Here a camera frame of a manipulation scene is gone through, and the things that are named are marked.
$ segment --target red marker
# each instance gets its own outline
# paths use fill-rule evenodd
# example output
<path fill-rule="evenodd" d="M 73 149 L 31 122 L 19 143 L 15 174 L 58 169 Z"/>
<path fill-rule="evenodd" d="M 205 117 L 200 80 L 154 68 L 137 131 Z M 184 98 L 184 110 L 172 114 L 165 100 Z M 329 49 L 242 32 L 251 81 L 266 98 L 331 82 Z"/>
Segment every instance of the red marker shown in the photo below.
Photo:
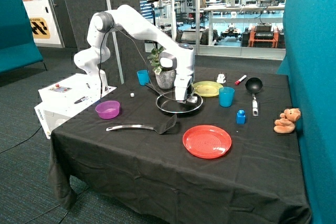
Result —
<path fill-rule="evenodd" d="M 246 77 L 247 77 L 246 75 L 241 77 L 238 81 L 235 82 L 235 85 L 239 85 Z"/>

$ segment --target teddy bear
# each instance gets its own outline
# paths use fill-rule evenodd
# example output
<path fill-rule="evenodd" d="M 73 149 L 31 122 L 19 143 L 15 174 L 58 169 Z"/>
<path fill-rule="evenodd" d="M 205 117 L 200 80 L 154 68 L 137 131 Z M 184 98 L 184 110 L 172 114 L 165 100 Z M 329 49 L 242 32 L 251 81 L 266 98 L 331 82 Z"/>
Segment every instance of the teddy bear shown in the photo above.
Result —
<path fill-rule="evenodd" d="M 295 123 L 301 117 L 300 109 L 285 109 L 280 114 L 280 119 L 275 120 L 274 131 L 280 134 L 291 133 L 295 129 Z"/>

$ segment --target purple bowl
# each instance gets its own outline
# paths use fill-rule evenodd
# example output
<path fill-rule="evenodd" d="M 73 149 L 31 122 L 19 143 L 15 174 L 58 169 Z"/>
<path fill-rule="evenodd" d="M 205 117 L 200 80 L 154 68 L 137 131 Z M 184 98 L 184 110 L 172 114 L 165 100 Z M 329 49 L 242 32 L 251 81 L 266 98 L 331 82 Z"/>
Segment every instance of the purple bowl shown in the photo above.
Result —
<path fill-rule="evenodd" d="M 96 112 L 102 119 L 112 119 L 119 114 L 120 103 L 117 101 L 106 101 L 96 106 Z"/>

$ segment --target teal partition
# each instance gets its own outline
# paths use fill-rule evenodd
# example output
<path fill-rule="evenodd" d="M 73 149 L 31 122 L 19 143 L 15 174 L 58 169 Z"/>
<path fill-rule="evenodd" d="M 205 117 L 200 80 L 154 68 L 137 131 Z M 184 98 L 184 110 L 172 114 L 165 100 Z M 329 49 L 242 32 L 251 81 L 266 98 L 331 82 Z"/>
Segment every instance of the teal partition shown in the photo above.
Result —
<path fill-rule="evenodd" d="M 43 61 L 31 30 L 22 0 L 0 0 L 0 73 Z"/>
<path fill-rule="evenodd" d="M 336 223 L 336 0 L 286 0 L 287 74 L 297 125 L 312 223 Z"/>

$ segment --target plant pot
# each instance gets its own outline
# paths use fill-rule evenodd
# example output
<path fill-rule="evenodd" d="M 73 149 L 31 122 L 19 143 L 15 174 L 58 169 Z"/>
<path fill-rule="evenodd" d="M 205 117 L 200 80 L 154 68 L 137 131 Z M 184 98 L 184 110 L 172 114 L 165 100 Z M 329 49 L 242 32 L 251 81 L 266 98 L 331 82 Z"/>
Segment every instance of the plant pot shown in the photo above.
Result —
<path fill-rule="evenodd" d="M 174 86 L 176 70 L 162 71 L 156 74 L 156 81 L 161 89 L 171 89 Z"/>

